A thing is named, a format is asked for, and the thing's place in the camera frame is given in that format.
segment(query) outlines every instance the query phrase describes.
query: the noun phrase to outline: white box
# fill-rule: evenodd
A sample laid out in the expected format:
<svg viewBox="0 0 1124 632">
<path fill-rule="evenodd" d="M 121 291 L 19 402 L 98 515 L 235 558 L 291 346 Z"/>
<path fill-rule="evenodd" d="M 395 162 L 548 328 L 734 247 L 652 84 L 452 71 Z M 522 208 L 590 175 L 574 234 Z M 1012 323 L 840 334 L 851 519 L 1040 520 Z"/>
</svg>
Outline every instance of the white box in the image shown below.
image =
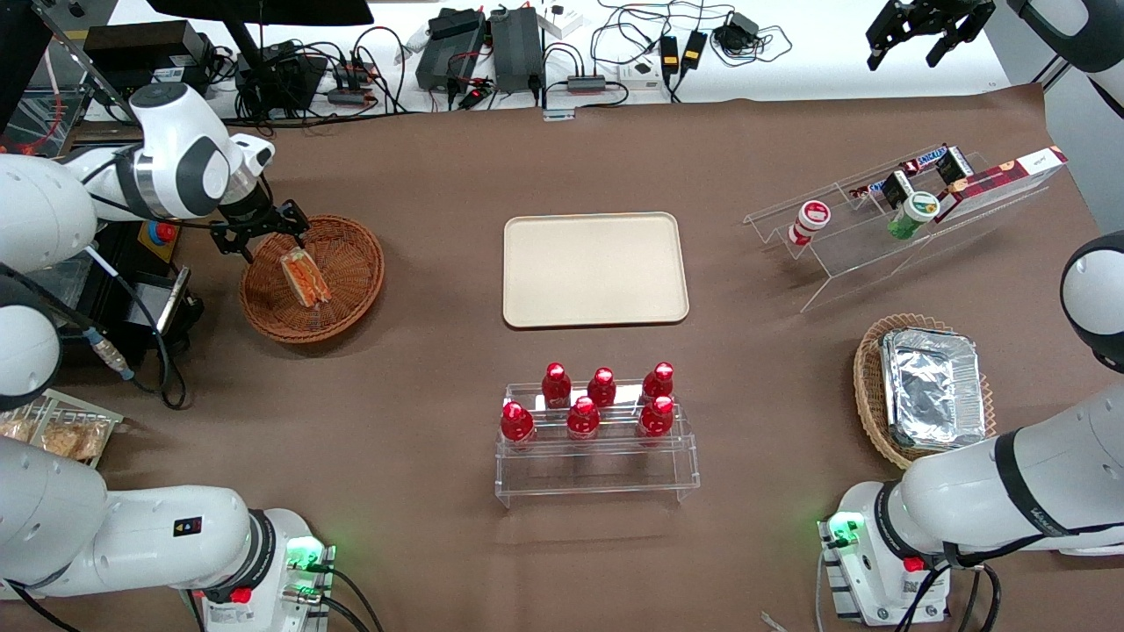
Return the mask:
<svg viewBox="0 0 1124 632">
<path fill-rule="evenodd" d="M 652 55 L 644 55 L 634 62 L 617 66 L 617 82 L 629 91 L 659 90 L 663 87 L 660 63 Z"/>
<path fill-rule="evenodd" d="M 538 26 L 559 39 L 581 28 L 581 25 L 584 24 L 584 18 L 581 12 L 573 8 L 578 6 L 578 0 L 570 0 L 570 2 L 572 4 L 560 4 L 556 2 L 544 4 L 538 11 Z M 555 13 L 553 11 L 554 7 L 562 7 L 562 13 Z"/>
</svg>

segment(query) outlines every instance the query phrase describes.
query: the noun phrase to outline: beige tray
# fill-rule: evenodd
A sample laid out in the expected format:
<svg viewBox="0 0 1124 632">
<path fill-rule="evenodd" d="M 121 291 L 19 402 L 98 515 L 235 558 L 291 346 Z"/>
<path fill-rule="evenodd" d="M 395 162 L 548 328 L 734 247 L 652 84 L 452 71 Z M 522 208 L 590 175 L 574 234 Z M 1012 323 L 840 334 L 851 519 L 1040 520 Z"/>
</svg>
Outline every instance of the beige tray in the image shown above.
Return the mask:
<svg viewBox="0 0 1124 632">
<path fill-rule="evenodd" d="M 667 213 L 515 217 L 504 227 L 513 327 L 674 323 L 688 309 L 679 224 Z"/>
</svg>

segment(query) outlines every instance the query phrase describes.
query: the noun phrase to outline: round wicker basket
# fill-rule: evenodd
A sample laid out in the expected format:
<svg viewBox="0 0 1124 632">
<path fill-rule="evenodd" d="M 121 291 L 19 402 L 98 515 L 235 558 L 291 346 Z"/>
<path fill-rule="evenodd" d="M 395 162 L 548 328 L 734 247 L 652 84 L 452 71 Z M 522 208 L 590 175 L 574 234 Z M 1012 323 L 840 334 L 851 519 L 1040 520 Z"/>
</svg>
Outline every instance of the round wicker basket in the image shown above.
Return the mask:
<svg viewBox="0 0 1124 632">
<path fill-rule="evenodd" d="M 895 466 L 906 469 L 913 461 L 935 454 L 931 450 L 903 448 L 890 436 L 886 421 L 886 389 L 882 380 L 882 336 L 903 327 L 922 327 L 941 332 L 952 332 L 944 323 L 919 314 L 895 314 L 874 323 L 862 336 L 854 354 L 854 399 L 859 406 L 859 418 L 874 448 Z M 984 397 L 984 415 L 987 436 L 995 436 L 995 407 L 991 404 L 991 388 L 987 378 L 980 374 L 980 395 Z"/>
<path fill-rule="evenodd" d="M 354 325 L 382 289 L 382 247 L 366 227 L 336 215 L 317 215 L 308 223 L 305 250 L 324 274 L 332 300 L 315 307 L 297 300 L 280 263 L 281 255 L 296 245 L 289 235 L 262 240 L 242 277 L 239 298 L 246 319 L 277 342 L 327 340 Z"/>
</svg>

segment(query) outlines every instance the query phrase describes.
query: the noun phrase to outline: shelf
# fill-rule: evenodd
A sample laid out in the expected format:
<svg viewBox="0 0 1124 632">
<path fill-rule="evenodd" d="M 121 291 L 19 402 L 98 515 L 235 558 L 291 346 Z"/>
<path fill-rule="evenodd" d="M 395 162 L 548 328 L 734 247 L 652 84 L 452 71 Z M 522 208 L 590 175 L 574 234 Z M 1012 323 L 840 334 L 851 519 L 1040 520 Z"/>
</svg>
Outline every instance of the shelf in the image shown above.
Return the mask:
<svg viewBox="0 0 1124 632">
<path fill-rule="evenodd" d="M 674 491 L 682 500 L 699 487 L 695 434 L 677 401 L 671 432 L 637 437 L 641 380 L 618 380 L 614 406 L 600 409 L 597 439 L 566 436 L 568 410 L 542 406 L 540 385 L 509 385 L 504 403 L 518 401 L 535 418 L 536 437 L 515 445 L 497 432 L 496 497 L 506 507 L 518 496 Z M 584 395 L 574 389 L 571 400 Z"/>
</svg>

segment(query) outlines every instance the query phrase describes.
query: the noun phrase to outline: label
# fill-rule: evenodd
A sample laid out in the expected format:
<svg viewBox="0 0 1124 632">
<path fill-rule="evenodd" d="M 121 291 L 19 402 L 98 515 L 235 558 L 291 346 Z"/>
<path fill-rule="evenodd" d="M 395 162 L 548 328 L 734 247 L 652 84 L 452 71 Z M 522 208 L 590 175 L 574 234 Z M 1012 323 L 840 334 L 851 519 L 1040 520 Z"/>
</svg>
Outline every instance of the label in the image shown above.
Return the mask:
<svg viewBox="0 0 1124 632">
<path fill-rule="evenodd" d="M 1028 175 L 1034 175 L 1048 169 L 1061 166 L 1062 162 L 1058 154 L 1053 153 L 1053 150 L 1046 148 L 1018 159 L 1018 164 L 1023 165 Z"/>
<path fill-rule="evenodd" d="M 183 80 L 182 67 L 162 67 L 152 73 L 152 83 L 178 83 Z"/>
<path fill-rule="evenodd" d="M 203 517 L 180 518 L 172 524 L 172 538 L 194 535 L 203 530 Z"/>
<path fill-rule="evenodd" d="M 178 66 L 193 66 L 196 65 L 196 58 L 191 55 L 169 55 L 169 61 Z"/>
<path fill-rule="evenodd" d="M 254 621 L 254 611 L 247 604 L 211 604 L 207 620 L 224 625 L 250 623 Z"/>
</svg>

